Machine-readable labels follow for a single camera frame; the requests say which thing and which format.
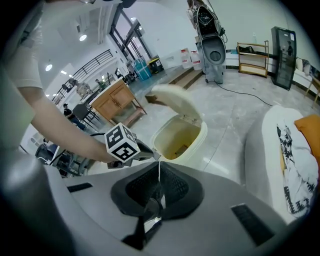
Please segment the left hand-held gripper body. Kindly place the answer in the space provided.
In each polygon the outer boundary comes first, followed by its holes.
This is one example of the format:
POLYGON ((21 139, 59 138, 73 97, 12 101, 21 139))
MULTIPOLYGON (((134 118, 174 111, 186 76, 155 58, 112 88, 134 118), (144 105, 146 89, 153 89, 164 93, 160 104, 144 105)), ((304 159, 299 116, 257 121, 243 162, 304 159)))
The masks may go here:
POLYGON ((118 123, 104 134, 107 153, 115 160, 108 163, 109 169, 130 167, 140 153, 139 146, 133 133, 122 123, 118 123))

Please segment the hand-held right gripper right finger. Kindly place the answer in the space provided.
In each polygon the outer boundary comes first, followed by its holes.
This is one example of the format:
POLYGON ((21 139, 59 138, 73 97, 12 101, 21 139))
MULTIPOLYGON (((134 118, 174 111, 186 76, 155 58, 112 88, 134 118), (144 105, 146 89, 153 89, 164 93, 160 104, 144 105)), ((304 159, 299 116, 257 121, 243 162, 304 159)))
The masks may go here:
POLYGON ((149 242, 150 250, 276 250, 284 242, 284 220, 238 183, 178 164, 164 166, 197 179, 204 198, 188 217, 164 221, 149 242), (257 245, 242 225, 243 219, 234 214, 238 205, 246 205, 271 232, 265 243, 257 245))

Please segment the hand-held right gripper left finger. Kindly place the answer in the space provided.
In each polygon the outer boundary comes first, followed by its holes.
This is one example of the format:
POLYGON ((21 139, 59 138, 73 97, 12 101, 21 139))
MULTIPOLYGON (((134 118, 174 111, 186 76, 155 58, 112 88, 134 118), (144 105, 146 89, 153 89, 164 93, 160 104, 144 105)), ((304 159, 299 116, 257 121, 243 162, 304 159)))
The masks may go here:
POLYGON ((118 209, 111 198, 112 186, 119 180, 153 167, 158 170, 159 163, 146 162, 102 174, 66 178, 64 184, 67 187, 83 183, 91 184, 91 187, 72 192, 71 195, 95 223, 116 239, 122 240, 135 232, 138 218, 125 215, 118 209))

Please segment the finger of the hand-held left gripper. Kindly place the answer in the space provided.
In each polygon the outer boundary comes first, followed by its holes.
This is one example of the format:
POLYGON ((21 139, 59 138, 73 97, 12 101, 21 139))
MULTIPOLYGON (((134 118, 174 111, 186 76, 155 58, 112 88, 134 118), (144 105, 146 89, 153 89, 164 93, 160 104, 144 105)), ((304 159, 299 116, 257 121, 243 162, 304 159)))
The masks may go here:
POLYGON ((150 149, 145 143, 141 140, 136 140, 140 153, 136 155, 137 161, 145 161, 149 159, 159 160, 160 154, 157 153, 155 149, 150 149))

